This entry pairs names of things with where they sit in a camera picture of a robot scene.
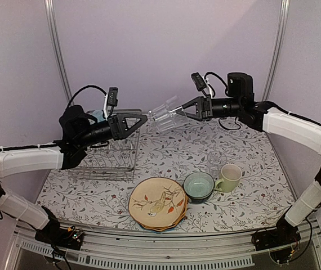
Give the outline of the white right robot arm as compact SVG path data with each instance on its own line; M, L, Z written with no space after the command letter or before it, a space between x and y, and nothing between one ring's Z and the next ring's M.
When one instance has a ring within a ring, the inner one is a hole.
M287 111L272 101L256 101L253 78L246 73L229 73L227 79L221 81L225 97L216 98L207 81L209 75L216 73L191 74L201 96L182 105L183 109L195 108L194 113L186 113L188 118L201 122L234 117L255 131L288 139L301 151L296 155L300 161L295 164L303 170L311 170L308 176L313 176L313 180L279 218L277 228L271 234L276 245L284 245L292 238L293 229L321 207L321 123Z

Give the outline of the light blue ceramic mug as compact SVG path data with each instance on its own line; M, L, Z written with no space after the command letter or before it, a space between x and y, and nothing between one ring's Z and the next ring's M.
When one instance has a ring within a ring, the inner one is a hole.
M92 115L94 118L96 118L98 123L105 120L102 110L90 110L87 111L87 114Z

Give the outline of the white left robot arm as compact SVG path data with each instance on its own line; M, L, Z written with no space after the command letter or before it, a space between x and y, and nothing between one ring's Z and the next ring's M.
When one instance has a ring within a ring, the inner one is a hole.
M0 180L36 170L76 168L86 157L88 147L126 139L146 121L144 114L120 113L98 122L85 113L82 106L69 106L59 119L63 130L61 140L44 145L0 147ZM60 223L50 210L3 188L1 182L0 212L33 226L52 244L59 244L64 239Z

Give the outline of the pale green mug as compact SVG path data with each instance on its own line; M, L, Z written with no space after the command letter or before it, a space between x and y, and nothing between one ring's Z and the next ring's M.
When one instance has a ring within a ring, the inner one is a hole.
M220 177L215 182L215 191L229 193L238 185L242 177L242 170L235 164L226 164L220 171Z

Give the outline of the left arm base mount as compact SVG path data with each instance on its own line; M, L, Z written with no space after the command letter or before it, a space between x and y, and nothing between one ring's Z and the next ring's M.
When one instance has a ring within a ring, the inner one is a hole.
M48 223L43 229L37 229L35 240L57 247L80 250L83 244L84 231L75 226L67 229L60 227L60 222L55 215L46 207L42 209L48 215Z

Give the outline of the clear drinking glass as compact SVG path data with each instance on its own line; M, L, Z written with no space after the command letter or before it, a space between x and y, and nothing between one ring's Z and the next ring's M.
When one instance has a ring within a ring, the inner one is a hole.
M220 175L222 167L228 162L228 159L222 151L211 151L207 155L207 173L213 179L217 179Z
M162 105L150 110L148 117L152 126L159 133L178 128L189 122L177 96L173 96Z

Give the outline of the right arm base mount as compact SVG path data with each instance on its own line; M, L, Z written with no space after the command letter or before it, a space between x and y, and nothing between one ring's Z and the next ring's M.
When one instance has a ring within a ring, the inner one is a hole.
M289 263L299 248L301 240L298 227L291 226L284 215L277 221L273 229L259 229L251 238L256 251L274 249L270 257L277 264Z

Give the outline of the cream bird pattern plate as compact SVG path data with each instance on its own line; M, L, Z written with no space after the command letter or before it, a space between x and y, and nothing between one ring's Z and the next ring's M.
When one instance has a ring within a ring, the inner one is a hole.
M138 224L147 228L168 228L185 216L188 198L176 181L163 177L148 178L132 191L128 212Z

